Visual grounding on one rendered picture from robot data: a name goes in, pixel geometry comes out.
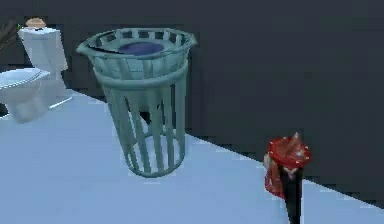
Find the white toilet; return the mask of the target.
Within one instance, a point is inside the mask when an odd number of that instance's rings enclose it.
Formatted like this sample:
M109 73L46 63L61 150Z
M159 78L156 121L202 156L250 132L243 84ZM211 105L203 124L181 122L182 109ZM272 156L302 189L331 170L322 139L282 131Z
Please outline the white toilet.
M0 103L16 122L27 123L71 99L62 77L68 65L59 30L22 28L18 36L32 66L0 73Z

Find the red bag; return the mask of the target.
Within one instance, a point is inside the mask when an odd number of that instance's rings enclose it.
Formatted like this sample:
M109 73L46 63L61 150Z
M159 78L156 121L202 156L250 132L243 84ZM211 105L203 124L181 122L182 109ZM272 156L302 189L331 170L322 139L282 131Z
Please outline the red bag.
M283 175L293 181L310 161L311 152L298 133L271 140L263 160L266 168L265 189L284 199Z

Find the tan round object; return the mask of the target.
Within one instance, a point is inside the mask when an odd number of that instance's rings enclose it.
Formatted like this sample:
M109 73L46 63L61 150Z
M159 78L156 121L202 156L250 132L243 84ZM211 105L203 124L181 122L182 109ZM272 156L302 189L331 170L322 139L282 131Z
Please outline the tan round object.
M40 29L40 28L45 28L46 23L44 22L43 19L34 17L26 21L26 27L28 29Z

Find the teal slatted trash can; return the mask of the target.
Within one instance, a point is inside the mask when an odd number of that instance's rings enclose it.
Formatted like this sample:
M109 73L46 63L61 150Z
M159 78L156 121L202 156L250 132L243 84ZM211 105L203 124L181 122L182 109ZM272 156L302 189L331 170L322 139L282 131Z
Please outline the teal slatted trash can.
M118 51L133 42L162 44L161 52ZM77 47L88 57L103 89L128 168L157 178L183 162L185 98L191 33L171 28L121 28L98 33Z

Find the blue round object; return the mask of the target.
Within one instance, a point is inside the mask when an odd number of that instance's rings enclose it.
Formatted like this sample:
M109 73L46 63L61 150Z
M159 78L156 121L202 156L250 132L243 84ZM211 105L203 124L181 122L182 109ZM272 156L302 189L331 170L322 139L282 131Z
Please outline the blue round object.
M133 42L121 46L118 51L123 54L142 56L161 52L164 49L162 44L153 42Z

